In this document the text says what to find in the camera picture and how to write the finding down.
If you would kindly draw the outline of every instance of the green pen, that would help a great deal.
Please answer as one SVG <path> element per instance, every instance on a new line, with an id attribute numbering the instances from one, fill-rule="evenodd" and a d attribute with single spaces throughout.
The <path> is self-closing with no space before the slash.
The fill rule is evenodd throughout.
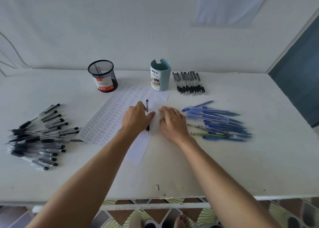
<path id="1" fill-rule="evenodd" d="M 210 136 L 210 137 L 227 138 L 227 136 L 225 136 L 225 135 L 208 134 L 208 133 L 203 133 L 203 132 L 190 132 L 189 134 L 194 135 L 194 136 Z"/>

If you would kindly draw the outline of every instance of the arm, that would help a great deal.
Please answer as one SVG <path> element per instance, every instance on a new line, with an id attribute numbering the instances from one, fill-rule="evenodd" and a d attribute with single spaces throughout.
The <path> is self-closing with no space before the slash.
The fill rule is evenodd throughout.
<path id="1" fill-rule="evenodd" d="M 185 155 L 210 206 L 225 228 L 280 228 L 259 202 L 203 151 L 187 130 L 186 118 L 162 106 L 163 135 Z"/>
<path id="2" fill-rule="evenodd" d="M 130 106 L 116 136 L 62 185 L 27 228 L 89 227 L 127 150 L 154 115 L 145 115 L 142 102 Z"/>

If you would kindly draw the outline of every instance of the white table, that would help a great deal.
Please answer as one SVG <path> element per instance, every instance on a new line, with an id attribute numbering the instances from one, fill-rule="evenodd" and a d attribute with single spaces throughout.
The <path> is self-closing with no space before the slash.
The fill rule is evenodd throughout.
<path id="1" fill-rule="evenodd" d="M 150 87 L 149 72 L 115 74 L 119 85 L 128 81 Z M 199 145 L 257 199 L 319 196 L 319 140 L 272 79 L 266 74 L 200 76 L 206 96 L 180 96 L 171 80 L 166 104 L 181 110 L 213 99 L 213 107 L 240 113 L 238 119 L 253 138 L 239 143 L 196 137 Z M 57 103 L 71 127 L 82 127 L 112 94 L 98 91 L 87 71 L 29 70 L 7 78 L 0 87 L 0 203 L 46 202 L 100 149 L 68 144 L 59 166 L 41 172 L 7 153 L 2 143 L 8 129 Z M 140 165 L 123 162 L 107 199 L 203 195 L 180 150 L 156 132 Z"/>

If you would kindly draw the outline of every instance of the forearm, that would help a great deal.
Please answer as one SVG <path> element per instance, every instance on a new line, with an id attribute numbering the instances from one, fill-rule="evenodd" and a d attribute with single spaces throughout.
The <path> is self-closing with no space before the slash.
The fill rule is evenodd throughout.
<path id="1" fill-rule="evenodd" d="M 279 227 L 269 213 L 221 168 L 194 138 L 179 145 L 225 228 Z"/>
<path id="2" fill-rule="evenodd" d="M 47 202 L 28 228 L 89 227 L 137 133 L 120 129 Z"/>

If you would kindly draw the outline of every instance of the red label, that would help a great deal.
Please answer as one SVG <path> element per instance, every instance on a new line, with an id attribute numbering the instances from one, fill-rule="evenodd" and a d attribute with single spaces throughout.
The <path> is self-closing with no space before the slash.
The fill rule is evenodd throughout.
<path id="1" fill-rule="evenodd" d="M 114 89 L 114 85 L 108 86 L 108 87 L 99 87 L 99 90 L 112 90 Z"/>

